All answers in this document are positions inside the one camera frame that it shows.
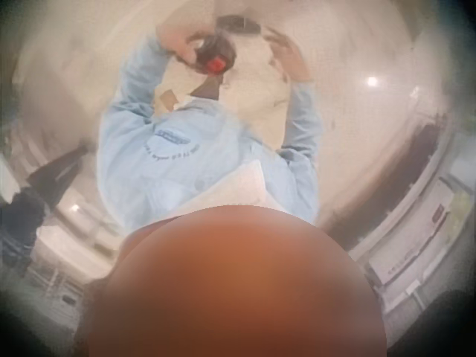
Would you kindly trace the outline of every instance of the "light blue shirt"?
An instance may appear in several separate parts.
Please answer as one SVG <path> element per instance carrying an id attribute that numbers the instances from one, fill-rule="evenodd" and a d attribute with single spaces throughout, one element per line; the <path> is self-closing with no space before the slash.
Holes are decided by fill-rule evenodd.
<path id="1" fill-rule="evenodd" d="M 259 160 L 266 189 L 296 217 L 318 214 L 321 119 L 313 83 L 293 83 L 283 145 L 269 149 L 215 100 L 196 99 L 152 120 L 155 87 L 170 55 L 151 36 L 124 65 L 100 125 L 97 178 L 127 233 L 160 221 L 242 164 Z"/>

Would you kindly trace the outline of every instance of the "red button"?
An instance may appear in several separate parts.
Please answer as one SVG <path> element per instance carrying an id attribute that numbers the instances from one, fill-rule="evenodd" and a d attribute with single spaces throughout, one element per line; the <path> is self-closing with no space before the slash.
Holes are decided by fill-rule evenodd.
<path id="1" fill-rule="evenodd" d="M 207 63 L 207 70 L 212 73 L 219 73 L 226 67 L 226 62 L 221 57 L 215 57 Z"/>

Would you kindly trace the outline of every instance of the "shirt sleeve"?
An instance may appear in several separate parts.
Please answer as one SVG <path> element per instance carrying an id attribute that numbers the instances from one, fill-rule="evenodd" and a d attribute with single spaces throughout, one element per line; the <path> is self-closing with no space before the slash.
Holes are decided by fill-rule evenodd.
<path id="1" fill-rule="evenodd" d="M 100 125 L 100 146 L 150 123 L 155 87 L 164 76 L 170 55 L 155 36 L 126 61 L 120 72 L 119 88 Z"/>
<path id="2" fill-rule="evenodd" d="M 278 154 L 295 178 L 298 200 L 294 214 L 307 222 L 314 222 L 319 211 L 316 162 L 322 131 L 314 83 L 293 83 L 284 142 Z"/>

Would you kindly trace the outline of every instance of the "man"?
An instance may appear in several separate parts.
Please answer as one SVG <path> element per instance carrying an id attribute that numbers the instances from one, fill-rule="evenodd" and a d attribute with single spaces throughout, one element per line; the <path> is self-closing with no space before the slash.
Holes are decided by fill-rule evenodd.
<path id="1" fill-rule="evenodd" d="M 154 90 L 169 58 L 193 64 L 196 53 L 187 38 L 197 32 L 210 29 L 159 27 L 123 67 L 100 127 L 97 176 L 108 211 L 127 233 L 220 205 L 259 205 L 314 223 L 321 122 L 312 77 L 287 36 L 272 30 L 266 37 L 292 80 L 278 152 L 220 106 L 217 77 L 191 93 L 198 97 L 191 103 L 152 118 Z"/>
<path id="2" fill-rule="evenodd" d="M 135 232 L 88 299 L 74 357 L 385 356 L 358 266 L 324 232 L 267 208 L 209 208 Z"/>
<path id="3" fill-rule="evenodd" d="M 89 151 L 88 144 L 81 144 L 40 167 L 27 177 L 30 187 L 23 187 L 10 204 L 1 206 L 2 265 L 15 269 L 20 275 L 25 273 L 37 239 L 36 230 L 60 203 L 80 171 L 81 158 Z"/>

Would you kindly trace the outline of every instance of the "hand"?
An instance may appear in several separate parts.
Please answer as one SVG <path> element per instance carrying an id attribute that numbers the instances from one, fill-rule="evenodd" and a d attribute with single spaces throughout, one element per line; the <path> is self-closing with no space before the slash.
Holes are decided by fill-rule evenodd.
<path id="1" fill-rule="evenodd" d="M 211 25 L 159 25 L 155 32 L 162 48 L 193 65 L 196 62 L 196 52 L 189 38 L 197 33 L 204 36 L 212 34 L 215 29 Z"/>
<path id="2" fill-rule="evenodd" d="M 299 47 L 286 35 L 268 28 L 272 35 L 264 36 L 269 42 L 274 58 L 281 64 L 283 70 L 295 82 L 311 82 L 306 61 L 299 51 Z"/>

